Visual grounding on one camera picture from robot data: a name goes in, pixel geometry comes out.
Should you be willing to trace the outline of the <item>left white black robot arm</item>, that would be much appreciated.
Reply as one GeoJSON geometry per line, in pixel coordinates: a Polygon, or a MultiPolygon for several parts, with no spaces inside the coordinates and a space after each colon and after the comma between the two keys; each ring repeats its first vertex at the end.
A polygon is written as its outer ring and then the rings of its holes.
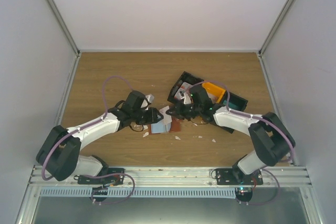
{"type": "Polygon", "coordinates": [[[103,160],[95,156],[82,156],[81,150],[94,141],[116,133],[131,124],[150,125],[163,120],[158,109],[151,107],[153,95],[131,91],[126,100],[89,122],[64,128],[57,125],[51,129],[40,148],[36,161],[42,166],[42,179],[63,181],[72,175],[87,175],[96,184],[108,179],[103,160]]]}

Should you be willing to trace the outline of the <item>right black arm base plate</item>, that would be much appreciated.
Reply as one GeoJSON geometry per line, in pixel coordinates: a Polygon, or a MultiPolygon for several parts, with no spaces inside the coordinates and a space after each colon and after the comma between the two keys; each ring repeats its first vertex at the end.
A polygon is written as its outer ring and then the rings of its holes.
{"type": "Polygon", "coordinates": [[[252,200],[256,187],[263,184],[261,172],[246,175],[237,168],[216,168],[210,172],[210,177],[217,185],[235,186],[236,199],[247,204],[252,200]]]}

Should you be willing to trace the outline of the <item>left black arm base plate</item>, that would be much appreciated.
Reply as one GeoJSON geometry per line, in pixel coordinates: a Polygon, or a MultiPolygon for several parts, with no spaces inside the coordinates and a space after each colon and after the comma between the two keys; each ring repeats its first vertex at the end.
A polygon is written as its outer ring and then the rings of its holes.
{"type": "Polygon", "coordinates": [[[102,196],[107,195],[108,187],[123,184],[122,174],[124,172],[124,168],[103,168],[102,171],[98,173],[98,176],[109,175],[109,177],[89,178],[84,175],[75,175],[74,180],[79,185],[93,185],[90,199],[101,203],[107,199],[107,197],[102,196]]]}

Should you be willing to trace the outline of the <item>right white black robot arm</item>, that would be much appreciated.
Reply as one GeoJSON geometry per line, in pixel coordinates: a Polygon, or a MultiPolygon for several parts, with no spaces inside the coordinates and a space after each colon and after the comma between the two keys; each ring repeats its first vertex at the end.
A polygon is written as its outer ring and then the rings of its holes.
{"type": "Polygon", "coordinates": [[[254,150],[232,166],[233,180],[240,185],[247,183],[255,171],[275,166],[285,156],[293,157],[295,153],[295,141],[276,114],[249,114],[232,109],[228,104],[214,103],[201,85],[183,91],[181,99],[166,113],[180,120],[201,117],[206,123],[249,136],[254,150]]]}

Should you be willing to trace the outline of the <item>red white credit card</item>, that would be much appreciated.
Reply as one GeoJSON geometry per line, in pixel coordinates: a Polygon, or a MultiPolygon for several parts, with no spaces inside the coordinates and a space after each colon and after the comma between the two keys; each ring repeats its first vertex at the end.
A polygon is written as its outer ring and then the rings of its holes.
{"type": "Polygon", "coordinates": [[[159,112],[163,115],[162,124],[168,125],[172,123],[172,116],[167,114],[167,111],[170,109],[169,106],[165,106],[161,109],[159,109],[159,112]]]}

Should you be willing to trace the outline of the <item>brown leather card holder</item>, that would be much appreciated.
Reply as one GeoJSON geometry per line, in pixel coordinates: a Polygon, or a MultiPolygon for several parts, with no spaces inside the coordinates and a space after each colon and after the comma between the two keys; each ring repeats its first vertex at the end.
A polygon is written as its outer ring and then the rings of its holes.
{"type": "Polygon", "coordinates": [[[173,118],[172,122],[166,125],[163,124],[163,121],[160,121],[158,123],[151,124],[149,127],[149,134],[176,133],[180,131],[181,120],[176,118],[173,118]]]}

